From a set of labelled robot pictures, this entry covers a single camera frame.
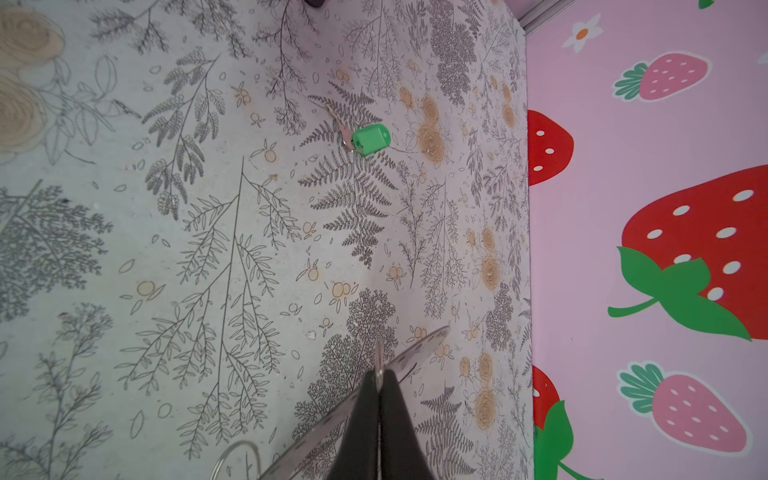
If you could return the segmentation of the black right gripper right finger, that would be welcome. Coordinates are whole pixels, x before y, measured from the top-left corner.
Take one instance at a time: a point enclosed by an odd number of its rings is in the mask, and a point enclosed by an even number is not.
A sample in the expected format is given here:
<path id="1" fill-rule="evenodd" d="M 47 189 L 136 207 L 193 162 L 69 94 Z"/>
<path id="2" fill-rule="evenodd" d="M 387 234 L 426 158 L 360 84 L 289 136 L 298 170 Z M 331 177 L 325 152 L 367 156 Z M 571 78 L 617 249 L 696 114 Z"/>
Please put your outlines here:
<path id="1" fill-rule="evenodd" d="M 412 425 L 398 379 L 383 372 L 379 393 L 381 476 L 384 480 L 433 480 Z"/>

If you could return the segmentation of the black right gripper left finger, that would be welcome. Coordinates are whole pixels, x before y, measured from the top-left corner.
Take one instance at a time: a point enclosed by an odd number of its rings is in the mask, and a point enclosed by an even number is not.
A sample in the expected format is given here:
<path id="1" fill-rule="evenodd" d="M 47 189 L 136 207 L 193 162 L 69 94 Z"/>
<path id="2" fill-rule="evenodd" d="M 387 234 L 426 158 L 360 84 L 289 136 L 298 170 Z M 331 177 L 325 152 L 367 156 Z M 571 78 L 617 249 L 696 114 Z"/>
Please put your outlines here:
<path id="1" fill-rule="evenodd" d="M 371 370 L 363 378 L 338 455 L 328 473 L 328 480 L 377 478 L 379 420 L 377 372 Z"/>

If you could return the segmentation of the large perforated metal keyring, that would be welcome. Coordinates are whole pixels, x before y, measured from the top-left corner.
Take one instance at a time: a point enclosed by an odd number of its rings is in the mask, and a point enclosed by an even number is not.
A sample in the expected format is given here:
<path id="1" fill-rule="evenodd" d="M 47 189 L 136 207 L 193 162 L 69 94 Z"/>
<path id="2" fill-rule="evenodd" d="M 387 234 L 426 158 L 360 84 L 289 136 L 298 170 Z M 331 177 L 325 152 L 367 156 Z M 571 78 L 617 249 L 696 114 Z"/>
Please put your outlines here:
<path id="1" fill-rule="evenodd" d="M 399 354 L 384 366 L 391 370 L 398 381 L 408 378 L 425 359 L 428 359 L 437 346 L 448 336 L 450 326 L 443 326 L 428 334 L 419 342 Z M 351 414 L 361 388 L 356 388 L 343 401 L 338 403 L 327 415 L 315 424 L 306 434 L 291 445 L 273 464 L 266 469 L 260 479 L 292 479 L 301 470 L 300 464 L 309 456 L 331 431 Z"/>

